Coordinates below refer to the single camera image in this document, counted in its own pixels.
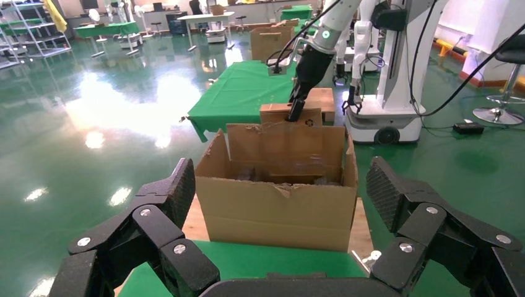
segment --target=yellow cloth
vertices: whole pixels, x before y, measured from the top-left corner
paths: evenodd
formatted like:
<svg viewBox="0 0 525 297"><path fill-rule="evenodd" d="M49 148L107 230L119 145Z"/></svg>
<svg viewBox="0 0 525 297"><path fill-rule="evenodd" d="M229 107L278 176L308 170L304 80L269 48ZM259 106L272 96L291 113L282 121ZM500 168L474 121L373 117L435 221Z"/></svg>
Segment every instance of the yellow cloth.
<svg viewBox="0 0 525 297"><path fill-rule="evenodd" d="M44 6L50 13L51 18L53 19L54 25L59 32L64 33L67 29L67 22L60 15L60 12L56 9L51 0L44 0Z"/></svg>

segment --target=white table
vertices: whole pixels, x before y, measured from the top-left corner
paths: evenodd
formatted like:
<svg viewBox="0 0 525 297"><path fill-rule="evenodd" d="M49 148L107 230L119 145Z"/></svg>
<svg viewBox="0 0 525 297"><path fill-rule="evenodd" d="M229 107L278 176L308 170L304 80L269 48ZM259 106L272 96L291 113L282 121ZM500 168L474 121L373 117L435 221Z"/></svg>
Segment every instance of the white table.
<svg viewBox="0 0 525 297"><path fill-rule="evenodd" d="M177 20L185 20L186 21L186 28L188 29L188 38L189 38L189 49L188 51L195 50L197 46L193 45L193 42L191 41L191 31L190 31L190 25L191 24L198 24L198 23L208 23L208 22L226 22L228 23L230 16L234 14L233 11L225 11L223 15L212 15L212 14L196 14L196 15L185 15L184 17L180 17ZM226 41L227 48L233 48L234 43L232 42L232 31L230 31L230 24L228 24L228 40Z"/></svg>

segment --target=metal screw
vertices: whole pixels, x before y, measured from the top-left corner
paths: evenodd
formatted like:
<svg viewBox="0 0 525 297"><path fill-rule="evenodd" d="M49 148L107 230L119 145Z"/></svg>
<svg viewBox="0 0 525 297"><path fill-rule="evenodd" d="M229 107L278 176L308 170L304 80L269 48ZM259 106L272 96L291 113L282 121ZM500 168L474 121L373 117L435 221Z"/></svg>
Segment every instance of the metal screw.
<svg viewBox="0 0 525 297"><path fill-rule="evenodd" d="M149 210L149 209L143 209L143 210L141 210L141 215L142 215L143 217L147 216L149 213L151 213L151 210Z"/></svg>
<svg viewBox="0 0 525 297"><path fill-rule="evenodd" d="M177 255L180 255L182 254L184 251L186 250L186 246L184 244L177 244L174 248L173 248L173 252Z"/></svg>
<svg viewBox="0 0 525 297"><path fill-rule="evenodd" d="M78 245L78 246L86 246L90 241L91 241L91 238L89 238L89 237L84 237L84 238L82 238L81 240L79 240L79 241L77 242L77 245Z"/></svg>
<svg viewBox="0 0 525 297"><path fill-rule="evenodd" d="M430 212L432 214L438 213L438 210L433 207L427 207L427 212Z"/></svg>
<svg viewBox="0 0 525 297"><path fill-rule="evenodd" d="M496 235L496 239L499 240L500 242L502 243L505 243L505 244L509 244L512 242L512 240L510 240L509 237L505 236L505 235Z"/></svg>
<svg viewBox="0 0 525 297"><path fill-rule="evenodd" d="M399 245L399 248L404 252L412 252L414 248L409 243L402 243Z"/></svg>

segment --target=chair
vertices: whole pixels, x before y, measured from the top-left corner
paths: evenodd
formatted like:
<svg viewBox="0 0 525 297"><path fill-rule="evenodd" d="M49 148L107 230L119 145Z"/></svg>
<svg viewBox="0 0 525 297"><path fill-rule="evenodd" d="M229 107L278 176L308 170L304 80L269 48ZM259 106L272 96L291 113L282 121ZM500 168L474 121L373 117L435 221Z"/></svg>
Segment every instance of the chair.
<svg viewBox="0 0 525 297"><path fill-rule="evenodd" d="M153 32L153 37L155 37L155 34L158 34L159 36L162 36L162 34L160 33L160 30L158 29L158 26L162 26L161 22L155 22L155 23L151 23L153 26L156 26L157 27L157 31L154 31Z"/></svg>
<svg viewBox="0 0 525 297"><path fill-rule="evenodd" d="M241 32L244 32L245 30L248 31L248 26L245 26L244 23L243 23L243 19L245 19L246 16L245 15L241 15L240 17L236 17L237 20L239 20L241 22L241 24L239 26L237 26L237 32L241 31Z"/></svg>
<svg viewBox="0 0 525 297"><path fill-rule="evenodd" d="M525 104L525 99L512 96L512 90L519 76L519 70L525 64L525 35L518 35L496 54L496 60L515 64L505 90L501 95L490 95L490 101L499 104L498 107L476 108L472 113L487 122L503 125L523 123L523 115L507 108L509 104Z"/></svg>

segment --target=chrome stool base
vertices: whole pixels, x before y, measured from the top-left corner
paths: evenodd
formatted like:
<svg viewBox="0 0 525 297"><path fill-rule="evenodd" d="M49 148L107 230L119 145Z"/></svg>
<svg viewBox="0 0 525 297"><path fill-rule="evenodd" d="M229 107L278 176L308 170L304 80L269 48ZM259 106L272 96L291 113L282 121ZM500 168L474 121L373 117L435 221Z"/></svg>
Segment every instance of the chrome stool base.
<svg viewBox="0 0 525 297"><path fill-rule="evenodd" d="M518 125L525 121L521 114L499 107L476 108L472 113L477 118L493 124Z"/></svg>

